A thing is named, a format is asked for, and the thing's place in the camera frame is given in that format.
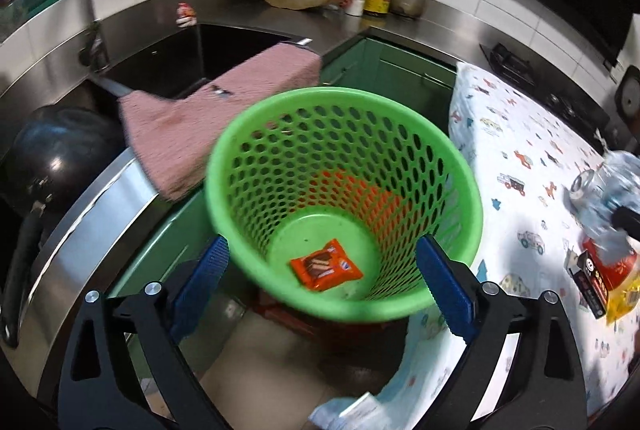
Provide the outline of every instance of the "floor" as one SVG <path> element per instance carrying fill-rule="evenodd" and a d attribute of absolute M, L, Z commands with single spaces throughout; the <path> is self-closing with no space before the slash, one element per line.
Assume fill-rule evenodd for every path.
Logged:
<path fill-rule="evenodd" d="M 380 391 L 398 368 L 405 334 L 406 320 L 393 322 L 356 349 L 328 350 L 247 311 L 200 383 L 234 430 L 310 430 L 308 416 L 332 397 Z M 147 397 L 170 416 L 159 393 Z"/>

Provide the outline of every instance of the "kitchen sink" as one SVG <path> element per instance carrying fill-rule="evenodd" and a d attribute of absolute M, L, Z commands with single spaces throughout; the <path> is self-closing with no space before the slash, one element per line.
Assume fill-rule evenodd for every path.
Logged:
<path fill-rule="evenodd" d="M 104 76 L 124 86 L 119 87 L 120 95 L 142 90 L 162 98 L 180 99 L 259 52 L 282 41 L 300 39 L 261 30 L 199 24 L 137 52 Z"/>

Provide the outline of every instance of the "snack packet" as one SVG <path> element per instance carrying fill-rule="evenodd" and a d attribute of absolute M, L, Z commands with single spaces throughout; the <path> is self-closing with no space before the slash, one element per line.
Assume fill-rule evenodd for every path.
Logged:
<path fill-rule="evenodd" d="M 311 255 L 291 259 L 290 263 L 300 282 L 311 291 L 325 291 L 363 277 L 337 239 L 330 240 L 322 250 Z"/>

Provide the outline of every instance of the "tablecloth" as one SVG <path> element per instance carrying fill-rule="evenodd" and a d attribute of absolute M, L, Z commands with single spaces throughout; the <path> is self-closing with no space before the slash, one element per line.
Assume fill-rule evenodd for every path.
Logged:
<path fill-rule="evenodd" d="M 624 385 L 640 323 L 640 307 L 610 326 L 596 320 L 564 270 L 567 250 L 579 253 L 582 240 L 564 204 L 565 188 L 602 157 L 542 106 L 469 64 L 458 65 L 449 112 L 450 139 L 472 168 L 484 211 L 471 269 L 481 282 L 496 282 L 512 295 L 537 298 L 546 289 L 559 294 L 580 353 L 591 415 Z M 476 416 L 494 409 L 516 343 L 516 334 L 508 336 Z M 436 307 L 412 315 L 399 370 L 376 396 L 387 428 L 414 427 L 464 348 Z M 346 406 L 348 400 L 332 400 L 312 420 L 332 428 L 330 413 Z"/>

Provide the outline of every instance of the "stainless steel countertop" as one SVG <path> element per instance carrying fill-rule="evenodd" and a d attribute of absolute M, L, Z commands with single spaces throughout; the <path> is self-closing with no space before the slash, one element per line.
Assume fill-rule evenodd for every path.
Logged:
<path fill-rule="evenodd" d="M 465 61 L 489 69 L 479 44 L 494 46 L 502 42 L 529 60 L 549 82 L 567 79 L 513 38 L 435 1 L 429 4 L 421 20 L 395 16 L 376 20 L 327 10 L 281 10 L 261 0 L 151 0 L 103 21 L 112 62 L 116 64 L 175 33 L 178 2 L 191 3 L 201 22 L 311 38 L 309 48 L 322 55 L 325 63 L 362 37 L 370 36 L 445 64 Z M 60 45 L 0 96 L 0 132 L 3 131 L 0 145 L 13 139 L 7 132 L 14 132 L 20 125 L 17 122 L 24 121 L 27 114 L 59 100 L 85 80 L 87 74 L 76 62 L 78 45 L 79 36 Z M 67 64 L 73 70 L 63 70 Z M 49 91 L 40 92 L 43 87 Z M 27 102 L 16 101 L 25 96 L 30 97 Z M 15 350 L 2 347 L 31 394 L 50 401 L 60 374 L 70 321 L 84 294 L 90 289 L 110 288 L 169 207 L 159 198 L 133 152 L 127 149 L 64 217 L 34 263 L 32 287 L 22 313 L 20 344 Z"/>

